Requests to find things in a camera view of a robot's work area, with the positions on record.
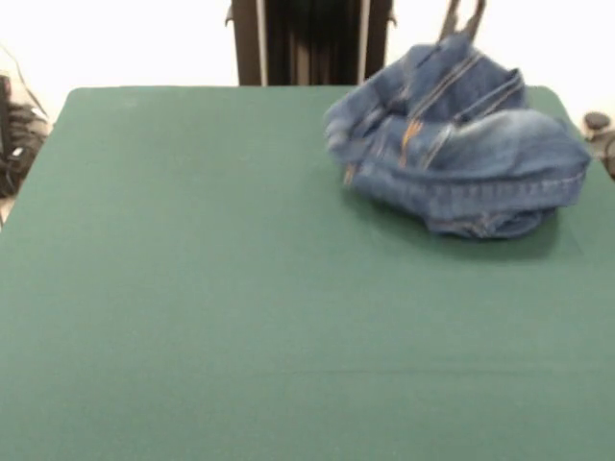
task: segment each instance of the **white background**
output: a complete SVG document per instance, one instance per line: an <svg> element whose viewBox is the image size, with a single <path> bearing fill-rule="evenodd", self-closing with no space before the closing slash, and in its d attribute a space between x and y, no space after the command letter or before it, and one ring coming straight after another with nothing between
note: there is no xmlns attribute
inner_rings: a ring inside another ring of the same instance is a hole
<svg viewBox="0 0 615 461"><path fill-rule="evenodd" d="M532 85L548 85L579 121L590 109L615 116L610 44L615 5L605 0L487 0L477 45ZM12 0L0 41L21 63L52 118L67 93L98 85L236 85L230 0ZM397 0L387 61L438 37L448 0ZM473 0L461 1L468 16ZM8 62L0 53L0 67Z"/></svg>

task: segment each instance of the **crumpled jeans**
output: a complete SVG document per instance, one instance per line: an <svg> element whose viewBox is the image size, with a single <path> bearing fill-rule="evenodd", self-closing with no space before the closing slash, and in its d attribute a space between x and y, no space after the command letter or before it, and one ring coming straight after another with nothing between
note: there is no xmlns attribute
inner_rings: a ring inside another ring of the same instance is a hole
<svg viewBox="0 0 615 461"><path fill-rule="evenodd" d="M519 70L465 33L417 45L325 115L357 192L434 233L514 238L577 199L591 161L563 121L530 109Z"/></svg>

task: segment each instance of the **green table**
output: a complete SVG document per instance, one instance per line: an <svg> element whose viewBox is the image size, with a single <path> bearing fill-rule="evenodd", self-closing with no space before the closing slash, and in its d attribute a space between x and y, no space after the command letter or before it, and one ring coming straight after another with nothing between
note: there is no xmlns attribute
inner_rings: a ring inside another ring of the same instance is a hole
<svg viewBox="0 0 615 461"><path fill-rule="evenodd" d="M1 460L613 459L602 167L529 238L434 237L342 190L343 91L71 94L0 236Z"/></svg>

